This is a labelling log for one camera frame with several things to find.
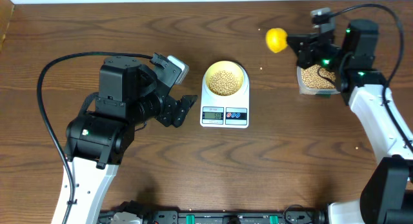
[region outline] yellow bowl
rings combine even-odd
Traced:
[[[207,87],[209,88],[209,90],[211,92],[212,89],[210,88],[210,80],[211,77],[215,74],[218,73],[220,71],[226,71],[226,72],[231,72],[233,73],[233,75],[237,78],[238,80],[238,89],[237,91],[242,87],[243,82],[244,82],[244,73],[241,70],[241,68],[239,67],[238,64],[231,62],[231,61],[219,61],[217,63],[214,63],[213,65],[211,65],[208,70],[205,72],[205,83],[207,85]]]

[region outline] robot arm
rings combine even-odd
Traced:
[[[407,148],[403,138],[394,126],[392,120],[383,106],[381,91],[383,85],[364,85],[356,87],[351,94],[348,105],[351,111],[357,115],[370,141],[377,163],[384,157],[399,155],[404,159],[413,159],[413,154]],[[403,132],[409,139],[413,134],[407,127],[399,111],[394,104],[391,90],[386,89],[386,100],[391,112]]]
[[[364,85],[356,87],[351,94],[348,105],[363,125],[379,165],[360,199],[328,206],[330,224],[402,224],[412,220],[413,210],[403,210],[403,206],[411,202],[411,195],[405,194],[405,189],[408,178],[413,175],[409,173],[411,161],[406,159],[413,157],[383,106],[382,90],[382,85]],[[413,139],[394,104],[390,89],[386,90],[386,99],[390,101],[388,105],[403,132]]]
[[[389,81],[379,70],[372,68],[378,25],[366,19],[352,20],[342,46],[334,44],[334,17],[361,7],[381,8],[394,17],[399,28],[402,53],[403,31],[399,19],[389,8],[375,4],[353,6],[336,14],[329,8],[315,10],[312,21],[314,27],[319,28],[319,33],[287,36],[283,30],[270,30],[267,45],[277,53],[287,47],[282,44],[285,41],[297,55],[298,66],[306,69],[319,64],[336,75],[335,87],[341,92],[345,104],[359,118],[376,156],[378,167],[361,198],[329,205],[329,223],[411,223],[413,199],[405,190],[408,179],[413,176],[410,173],[413,172],[410,144],[413,135],[394,104],[388,88]]]
[[[134,57],[112,56],[100,69],[99,93],[88,96],[66,130],[68,166],[75,190],[66,223],[96,223],[105,194],[123,154],[135,137],[136,125],[156,118],[180,127],[197,96],[176,101],[171,88],[181,84],[189,68],[174,56],[154,54],[149,69]],[[95,111],[87,111],[96,100]],[[65,170],[52,223],[62,223],[70,197]]]

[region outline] wood grain surface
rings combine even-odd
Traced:
[[[48,62],[87,51],[173,54],[190,66],[183,84],[172,89],[175,98],[201,95],[206,69],[223,59],[240,62],[251,83],[245,130],[201,127],[200,100],[180,128],[149,121],[126,151],[103,209],[131,199],[182,210],[282,210],[358,198],[376,162],[357,117],[340,95],[300,95],[291,49],[273,54],[264,41],[269,28],[314,31],[311,10],[358,3],[18,5],[0,54],[0,223],[52,219],[63,167],[39,114],[35,86]],[[404,23],[405,58],[391,87],[413,127],[413,1],[380,3]],[[389,75],[398,51],[391,18],[376,9],[340,16],[338,43],[353,18],[380,24],[375,67]],[[65,61],[46,76],[46,110],[62,145],[84,98],[98,90],[103,59]]]

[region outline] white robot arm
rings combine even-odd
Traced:
[[[100,69],[99,92],[85,99],[78,116],[68,125],[63,152],[46,116],[41,87],[51,66],[80,56],[111,57]],[[153,69],[137,57],[150,59]],[[136,131],[152,118],[166,127],[183,124],[197,96],[185,95],[177,101],[169,93],[174,85],[181,84],[188,71],[189,67],[174,56],[113,52],[72,54],[44,67],[37,84],[37,100],[65,170],[52,223],[97,222],[105,194]],[[93,100],[95,111],[88,111]]]
[[[404,159],[413,159],[413,154],[406,147],[400,133],[391,121],[383,106],[381,92],[383,85],[365,85],[356,87],[348,105],[359,118],[370,141],[377,163],[383,157],[400,155]],[[413,139],[410,129],[397,110],[390,89],[386,89],[386,99],[391,112],[409,139]],[[333,203],[328,206],[330,224],[363,224],[360,212],[360,199]]]

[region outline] soybean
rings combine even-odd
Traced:
[[[221,70],[211,76],[209,89],[215,94],[229,96],[239,90],[239,80],[232,72]]]
[[[321,66],[319,65],[314,65],[305,70],[301,69],[301,77],[303,79],[305,86],[309,88],[320,88],[320,89],[335,88],[334,85],[332,85],[326,79],[323,79],[318,76],[317,71],[320,67]],[[331,79],[332,81],[336,80],[334,73],[325,70],[325,68],[320,69],[320,75],[322,75],[323,77],[327,77]]]

